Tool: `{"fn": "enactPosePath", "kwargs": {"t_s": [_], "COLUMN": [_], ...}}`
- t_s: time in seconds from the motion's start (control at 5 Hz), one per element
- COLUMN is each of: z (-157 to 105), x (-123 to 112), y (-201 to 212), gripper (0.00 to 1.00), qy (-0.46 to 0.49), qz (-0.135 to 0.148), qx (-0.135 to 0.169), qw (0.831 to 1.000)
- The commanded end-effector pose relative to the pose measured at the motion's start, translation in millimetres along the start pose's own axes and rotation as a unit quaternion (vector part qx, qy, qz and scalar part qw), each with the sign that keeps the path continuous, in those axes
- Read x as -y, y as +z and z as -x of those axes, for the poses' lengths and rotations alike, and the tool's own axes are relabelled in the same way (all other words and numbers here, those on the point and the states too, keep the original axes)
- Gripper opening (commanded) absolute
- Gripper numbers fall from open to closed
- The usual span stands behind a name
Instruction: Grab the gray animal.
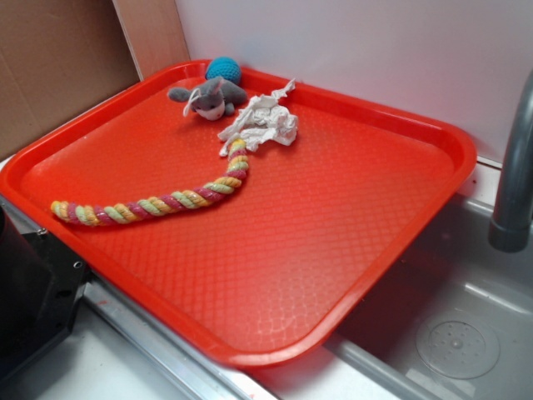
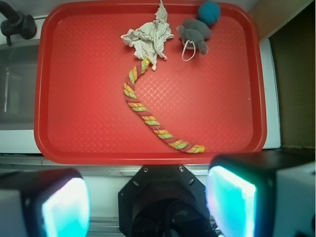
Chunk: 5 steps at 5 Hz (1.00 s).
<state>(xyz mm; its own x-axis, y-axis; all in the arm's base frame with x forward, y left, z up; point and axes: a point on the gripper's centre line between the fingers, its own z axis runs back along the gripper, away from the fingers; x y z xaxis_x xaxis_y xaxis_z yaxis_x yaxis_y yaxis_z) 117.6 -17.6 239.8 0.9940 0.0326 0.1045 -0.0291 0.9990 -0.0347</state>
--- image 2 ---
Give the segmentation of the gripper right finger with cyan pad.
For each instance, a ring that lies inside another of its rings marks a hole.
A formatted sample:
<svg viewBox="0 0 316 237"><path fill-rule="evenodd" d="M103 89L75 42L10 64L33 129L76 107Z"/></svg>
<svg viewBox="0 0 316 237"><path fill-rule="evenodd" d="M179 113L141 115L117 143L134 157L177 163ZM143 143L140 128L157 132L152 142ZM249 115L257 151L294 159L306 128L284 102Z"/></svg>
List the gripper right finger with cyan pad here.
<svg viewBox="0 0 316 237"><path fill-rule="evenodd" d="M206 203L226 237L313 237L315 150L221 154L210 163Z"/></svg>

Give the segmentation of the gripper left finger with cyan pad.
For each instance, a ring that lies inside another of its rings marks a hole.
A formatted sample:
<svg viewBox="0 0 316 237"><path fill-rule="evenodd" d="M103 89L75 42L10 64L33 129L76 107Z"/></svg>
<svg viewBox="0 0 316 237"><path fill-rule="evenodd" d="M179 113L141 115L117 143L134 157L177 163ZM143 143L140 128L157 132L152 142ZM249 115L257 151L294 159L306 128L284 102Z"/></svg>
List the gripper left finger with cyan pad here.
<svg viewBox="0 0 316 237"><path fill-rule="evenodd" d="M0 176L2 237L85 237L90 215L89 187L76 169Z"/></svg>

